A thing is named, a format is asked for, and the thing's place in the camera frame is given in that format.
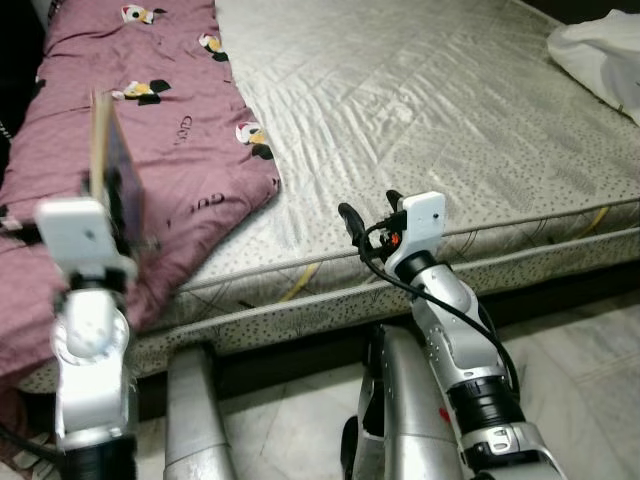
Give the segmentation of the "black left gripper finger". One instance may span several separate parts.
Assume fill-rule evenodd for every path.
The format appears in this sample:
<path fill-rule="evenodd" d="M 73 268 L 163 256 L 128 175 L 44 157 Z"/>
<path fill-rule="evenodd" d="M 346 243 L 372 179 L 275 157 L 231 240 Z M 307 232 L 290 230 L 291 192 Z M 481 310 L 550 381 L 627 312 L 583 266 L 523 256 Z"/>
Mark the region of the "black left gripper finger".
<path fill-rule="evenodd" d="M 131 227 L 131 174 L 108 170 L 102 179 L 102 200 L 108 206 L 116 232 L 128 233 Z"/>

